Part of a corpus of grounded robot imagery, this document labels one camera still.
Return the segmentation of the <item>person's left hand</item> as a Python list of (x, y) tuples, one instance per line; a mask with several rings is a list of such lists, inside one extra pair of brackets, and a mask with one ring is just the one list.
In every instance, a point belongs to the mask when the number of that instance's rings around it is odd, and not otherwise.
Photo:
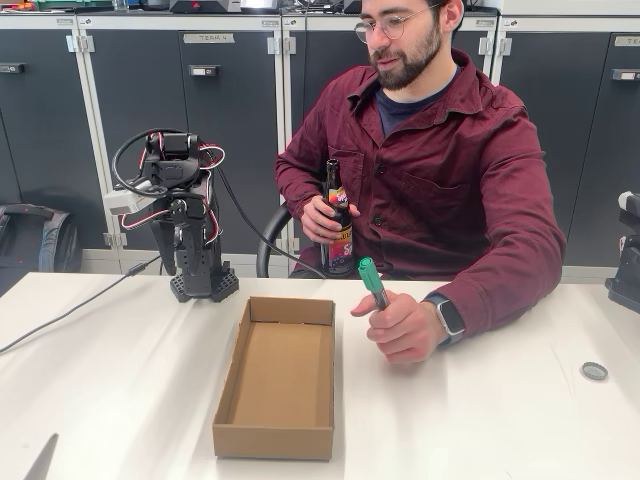
[(415, 363), (428, 359), (448, 338), (435, 306), (418, 302), (408, 294), (387, 290), (388, 305), (377, 310), (372, 295), (364, 297), (351, 311), (354, 317), (368, 317), (367, 338), (391, 363)]

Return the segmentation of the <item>person's right hand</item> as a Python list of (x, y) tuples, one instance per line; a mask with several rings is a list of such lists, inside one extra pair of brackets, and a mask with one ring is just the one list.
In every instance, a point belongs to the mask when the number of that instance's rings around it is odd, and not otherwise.
[(305, 203), (300, 218), (304, 234), (315, 243), (333, 243), (342, 229), (340, 222), (335, 220), (336, 215), (337, 211), (322, 195), (312, 197)]

